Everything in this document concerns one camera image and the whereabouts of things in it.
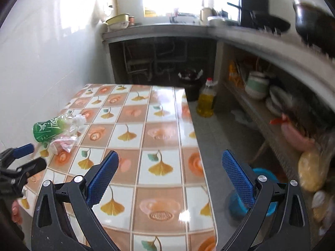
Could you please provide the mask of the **person's left hand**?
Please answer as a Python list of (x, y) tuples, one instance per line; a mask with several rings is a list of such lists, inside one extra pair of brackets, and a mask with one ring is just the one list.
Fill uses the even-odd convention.
[(23, 218), (21, 216), (19, 210), (19, 203), (17, 202), (17, 200), (13, 201), (11, 205), (11, 219), (14, 223), (17, 223), (17, 225), (22, 225)]

